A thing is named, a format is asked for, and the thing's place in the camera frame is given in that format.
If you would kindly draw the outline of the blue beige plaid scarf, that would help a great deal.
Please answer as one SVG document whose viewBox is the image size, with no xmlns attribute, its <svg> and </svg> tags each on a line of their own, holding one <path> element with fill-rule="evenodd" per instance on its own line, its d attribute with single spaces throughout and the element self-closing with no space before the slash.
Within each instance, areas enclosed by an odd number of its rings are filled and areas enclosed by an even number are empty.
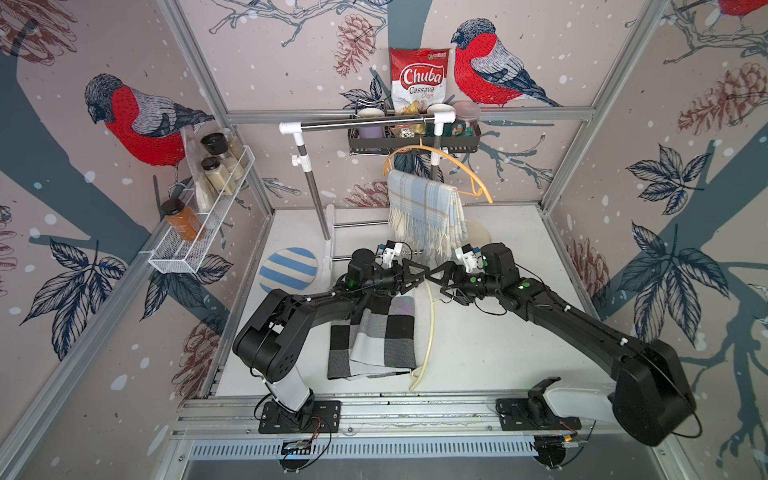
<svg viewBox="0 0 768 480">
<path fill-rule="evenodd" d="M 436 263 L 451 260 L 468 238 L 458 190 L 399 170 L 387 174 L 387 188 L 395 238 Z"/>
</svg>

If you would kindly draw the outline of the black grey checked scarf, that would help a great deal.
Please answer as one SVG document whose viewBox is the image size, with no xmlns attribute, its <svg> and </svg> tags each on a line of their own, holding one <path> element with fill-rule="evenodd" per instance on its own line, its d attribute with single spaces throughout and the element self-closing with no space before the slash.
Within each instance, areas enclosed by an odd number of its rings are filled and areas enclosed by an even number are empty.
<svg viewBox="0 0 768 480">
<path fill-rule="evenodd" d="M 327 378 L 354 380 L 407 374 L 416 368 L 415 301 L 372 296 L 362 309 L 331 323 Z"/>
</svg>

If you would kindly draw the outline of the orange wooden hanger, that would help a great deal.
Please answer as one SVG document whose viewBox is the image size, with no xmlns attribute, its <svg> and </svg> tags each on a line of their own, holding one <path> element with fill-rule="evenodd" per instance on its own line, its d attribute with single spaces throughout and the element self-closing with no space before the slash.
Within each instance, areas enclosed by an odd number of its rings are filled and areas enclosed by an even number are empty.
<svg viewBox="0 0 768 480">
<path fill-rule="evenodd" d="M 494 200 L 489 189 L 475 171 L 451 155 L 446 148 L 435 148 L 423 144 L 411 144 L 394 150 L 385 160 L 383 175 L 399 170 L 434 181 L 445 181 L 445 174 L 462 171 L 469 178 L 469 186 L 460 190 L 460 195 L 470 196 L 489 205 Z"/>
</svg>

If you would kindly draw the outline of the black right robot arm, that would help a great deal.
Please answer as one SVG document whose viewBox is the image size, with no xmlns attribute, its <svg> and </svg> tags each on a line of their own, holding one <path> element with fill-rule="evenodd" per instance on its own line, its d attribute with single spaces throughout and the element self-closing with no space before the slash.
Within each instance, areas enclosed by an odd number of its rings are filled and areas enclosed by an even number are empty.
<svg viewBox="0 0 768 480">
<path fill-rule="evenodd" d="M 425 278 L 462 305 L 494 298 L 504 311 L 584 354 L 615 382 L 605 395 L 611 417 L 640 443 L 657 446 L 688 418 L 697 417 L 694 395 L 670 345 L 627 336 L 572 306 L 541 280 L 522 276 L 506 245 L 483 246 L 474 267 L 447 261 Z"/>
</svg>

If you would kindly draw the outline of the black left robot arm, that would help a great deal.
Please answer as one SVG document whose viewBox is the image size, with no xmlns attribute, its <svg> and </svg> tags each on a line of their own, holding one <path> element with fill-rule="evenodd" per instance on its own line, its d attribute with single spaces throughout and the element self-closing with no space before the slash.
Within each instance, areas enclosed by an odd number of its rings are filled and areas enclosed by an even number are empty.
<svg viewBox="0 0 768 480">
<path fill-rule="evenodd" d="M 378 258 L 374 251 L 353 252 L 347 272 L 323 293 L 292 294 L 271 290 L 232 345 L 252 374 L 263 378 L 276 403 L 291 413 L 308 411 L 314 394 L 296 363 L 310 330 L 363 313 L 378 299 L 389 300 L 419 286 L 429 267 L 412 261 Z"/>
</svg>

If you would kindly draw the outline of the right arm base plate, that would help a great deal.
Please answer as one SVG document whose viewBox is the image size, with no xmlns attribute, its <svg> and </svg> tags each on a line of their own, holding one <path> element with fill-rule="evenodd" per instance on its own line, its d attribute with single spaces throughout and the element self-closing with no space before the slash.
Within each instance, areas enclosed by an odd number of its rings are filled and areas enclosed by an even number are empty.
<svg viewBox="0 0 768 480">
<path fill-rule="evenodd" d="M 495 411 L 503 431 L 576 432 L 582 428 L 578 417 L 559 417 L 543 400 L 533 398 L 497 399 Z"/>
</svg>

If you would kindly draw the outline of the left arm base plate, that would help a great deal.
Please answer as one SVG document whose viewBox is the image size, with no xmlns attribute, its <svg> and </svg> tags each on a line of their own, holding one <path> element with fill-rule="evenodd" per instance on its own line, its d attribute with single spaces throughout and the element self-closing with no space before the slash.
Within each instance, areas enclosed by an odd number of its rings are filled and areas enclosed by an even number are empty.
<svg viewBox="0 0 768 480">
<path fill-rule="evenodd" d="M 341 417 L 340 401 L 313 401 L 308 407 L 292 413 L 269 400 L 255 412 L 260 434 L 337 433 Z"/>
</svg>

